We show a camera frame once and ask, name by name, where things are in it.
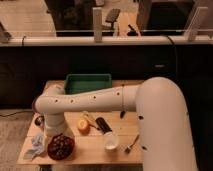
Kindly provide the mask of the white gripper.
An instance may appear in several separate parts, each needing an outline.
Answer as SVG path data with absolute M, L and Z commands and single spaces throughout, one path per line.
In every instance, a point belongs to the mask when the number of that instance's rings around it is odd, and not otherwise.
M 63 113 L 45 114 L 44 121 L 44 130 L 47 136 L 64 134 L 71 138 L 74 137 L 73 131 L 67 124 Z

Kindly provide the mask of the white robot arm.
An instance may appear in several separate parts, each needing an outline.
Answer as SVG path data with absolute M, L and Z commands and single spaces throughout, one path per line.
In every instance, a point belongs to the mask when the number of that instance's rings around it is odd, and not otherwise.
M 48 135 L 65 130 L 66 112 L 134 111 L 143 171 L 199 171 L 185 98 L 168 78 L 71 95 L 52 85 L 35 100 L 34 109 L 45 117 Z

